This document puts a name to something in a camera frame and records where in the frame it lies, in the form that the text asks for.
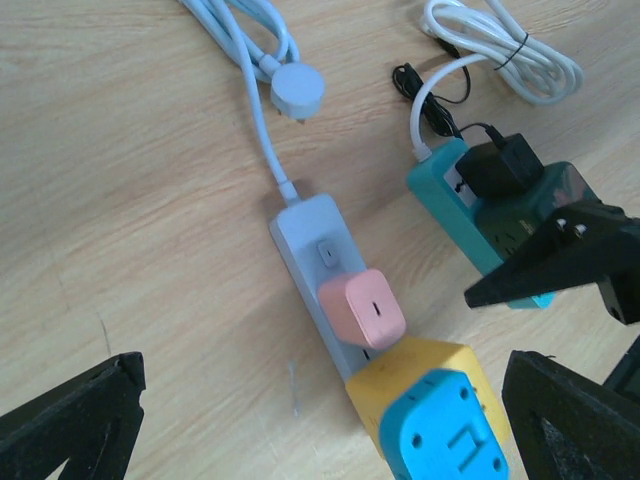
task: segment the wooden surface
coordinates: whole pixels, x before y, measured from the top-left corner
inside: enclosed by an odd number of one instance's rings
[[[524,133],[545,163],[573,162],[639,215],[636,1],[505,3],[586,85],[535,108],[474,66],[457,121]],[[390,72],[447,60],[416,27],[422,2],[275,4],[328,84],[304,126],[265,102],[276,150],[307,192],[335,197],[409,332],[469,343],[496,392],[513,349],[603,381],[638,328],[595,287],[545,312],[470,311],[477,273],[405,187],[409,104]],[[454,75],[438,92],[463,85]],[[139,350],[146,416],[128,478],[390,478],[269,236],[281,203],[240,71],[178,2],[2,0],[0,111],[0,412]]]

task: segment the screw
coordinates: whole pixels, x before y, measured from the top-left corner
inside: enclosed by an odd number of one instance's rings
[[[576,234],[576,237],[578,238],[582,238],[582,235],[584,235],[584,232],[586,231],[587,231],[587,227],[583,224],[576,225],[575,227],[573,227],[573,232]]]

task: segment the white cable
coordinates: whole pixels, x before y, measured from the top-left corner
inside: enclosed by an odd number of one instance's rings
[[[296,119],[314,115],[324,95],[322,76],[300,63],[298,47],[276,8],[267,0],[180,0],[242,69],[260,145],[287,204],[299,200],[273,148],[262,111],[258,81],[271,83],[271,101]],[[267,28],[278,39],[278,48],[266,54],[242,31],[232,5]]]
[[[425,159],[425,153],[430,154],[419,129],[422,104],[435,84],[457,68],[489,60],[496,68],[500,67],[497,73],[505,82],[534,105],[558,103],[584,82],[584,72],[576,62],[528,36],[499,0],[485,1],[495,15],[469,8],[457,0],[430,0],[424,7],[421,28],[426,34],[473,54],[442,68],[416,96],[410,128],[416,157],[423,155],[419,161]]]

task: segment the blue plug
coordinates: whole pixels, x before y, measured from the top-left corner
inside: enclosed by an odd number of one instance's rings
[[[436,369],[384,413],[380,446],[396,480],[505,480],[509,467],[463,372]]]
[[[475,214],[482,206],[466,186],[455,166],[469,150],[458,138],[436,148],[432,156],[415,166],[407,177],[409,189],[429,210],[445,232],[458,245],[474,267],[484,276],[503,263],[475,225]],[[547,293],[509,303],[513,309],[546,308],[554,294]]]

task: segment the black cable tie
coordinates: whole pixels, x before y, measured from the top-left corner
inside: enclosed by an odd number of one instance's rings
[[[513,60],[513,58],[514,58],[518,53],[520,53],[520,50],[522,50],[522,49],[524,48],[524,46],[525,46],[525,45],[526,45],[526,43],[527,43],[527,40],[529,40],[529,33],[527,33],[527,34],[524,36],[524,40],[522,41],[522,43],[520,44],[520,46],[517,48],[517,50],[516,50],[515,52],[513,52],[513,53],[511,54],[511,56],[510,56],[509,58],[507,58],[507,60],[506,60],[502,65],[500,65],[500,66],[499,66],[499,67],[497,67],[497,68],[494,68],[493,70],[497,72],[497,71],[498,71],[498,70],[500,70],[502,67],[506,66],[506,65],[507,65],[511,60]]]

